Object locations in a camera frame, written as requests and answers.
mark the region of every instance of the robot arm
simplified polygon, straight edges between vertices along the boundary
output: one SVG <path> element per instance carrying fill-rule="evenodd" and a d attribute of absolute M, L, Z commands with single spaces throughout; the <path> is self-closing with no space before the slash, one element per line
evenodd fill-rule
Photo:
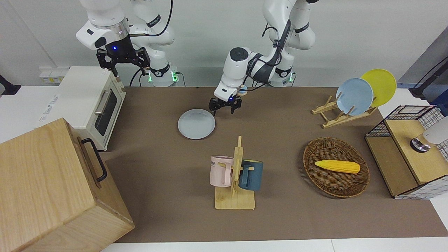
<path fill-rule="evenodd" d="M 89 21 L 76 33 L 76 38 L 91 50 L 97 50 L 99 65 L 118 77 L 117 63 L 132 63 L 142 69 L 150 67 L 144 47 L 135 50 L 129 25 L 120 0 L 80 0 L 87 10 Z"/>
<path fill-rule="evenodd" d="M 318 0 L 265 0 L 263 15 L 272 28 L 269 38 L 273 48 L 268 56 L 248 48 L 234 48 L 227 55 L 224 74 L 214 95 L 222 101 L 233 99 L 240 91 L 246 76 L 259 83 L 269 83 L 273 78 L 285 78 L 292 69 L 294 57 L 288 47 L 309 49 L 315 34 L 309 25 L 310 4 Z M 247 57 L 242 60 L 236 53 Z"/>
<path fill-rule="evenodd" d="M 151 60 L 151 67 L 147 69 L 150 75 L 149 80 L 156 87 L 171 86 L 175 82 L 173 74 L 177 69 L 168 62 L 161 46 L 174 42 L 174 32 L 169 24 L 161 20 L 151 0 L 131 0 L 131 4 L 136 16 L 142 22 L 134 24 L 130 28 L 130 33 L 146 34 L 146 36 L 132 37 L 131 41 L 138 48 L 145 48 L 149 55 Z"/>

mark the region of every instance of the mug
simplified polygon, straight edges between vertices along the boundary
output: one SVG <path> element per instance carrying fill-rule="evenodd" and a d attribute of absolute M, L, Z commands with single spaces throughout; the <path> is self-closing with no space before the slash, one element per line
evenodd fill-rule
<path fill-rule="evenodd" d="M 263 175 L 263 162 L 257 160 L 243 159 L 238 186 L 250 191 L 258 191 L 261 187 L 261 176 Z"/>
<path fill-rule="evenodd" d="M 233 157 L 212 156 L 210 184 L 215 187 L 229 187 L 232 184 Z"/>

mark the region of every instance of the oven window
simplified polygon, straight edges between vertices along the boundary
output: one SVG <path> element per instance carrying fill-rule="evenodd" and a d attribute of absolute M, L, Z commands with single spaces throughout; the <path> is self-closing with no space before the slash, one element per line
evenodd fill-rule
<path fill-rule="evenodd" d="M 115 110 L 117 101 L 118 100 L 112 91 L 108 103 L 106 104 L 106 108 L 104 109 L 104 113 L 102 115 L 99 115 L 98 118 L 96 119 L 95 128 L 102 136 L 104 136 L 104 134 L 106 133 L 106 130 L 109 126 L 109 122 L 112 118 L 113 111 Z"/>

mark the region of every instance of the plate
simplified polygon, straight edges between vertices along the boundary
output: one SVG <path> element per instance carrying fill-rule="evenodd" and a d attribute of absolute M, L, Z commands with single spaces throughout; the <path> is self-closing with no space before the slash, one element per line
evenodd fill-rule
<path fill-rule="evenodd" d="M 367 81 L 373 90 L 375 100 L 372 107 L 378 107 L 386 104 L 396 90 L 396 80 L 393 74 L 384 69 L 373 69 L 361 76 L 361 79 Z"/>
<path fill-rule="evenodd" d="M 352 78 L 346 80 L 337 90 L 336 97 L 341 96 L 337 100 L 338 108 L 347 114 L 350 109 L 355 106 L 350 113 L 351 116 L 357 116 L 367 111 L 372 104 L 373 90 L 369 83 L 361 78 Z"/>
<path fill-rule="evenodd" d="M 321 160 L 342 160 L 358 163 L 359 173 L 349 174 L 318 167 Z M 345 141 L 322 137 L 311 141 L 303 153 L 306 174 L 319 189 L 339 198 L 349 198 L 363 193 L 370 181 L 369 168 L 359 152 Z"/>
<path fill-rule="evenodd" d="M 215 129 L 215 118 L 204 109 L 192 109 L 181 115 L 177 127 L 184 137 L 202 139 Z"/>

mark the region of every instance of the electrical socket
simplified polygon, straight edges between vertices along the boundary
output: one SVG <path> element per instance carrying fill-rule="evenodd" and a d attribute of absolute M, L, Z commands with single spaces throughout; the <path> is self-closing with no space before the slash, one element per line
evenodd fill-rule
<path fill-rule="evenodd" d="M 39 75 L 40 79 L 44 83 L 44 85 L 58 86 L 64 76 L 69 71 L 69 67 L 57 67 L 57 68 L 48 68 L 48 67 L 39 67 L 41 74 Z"/>

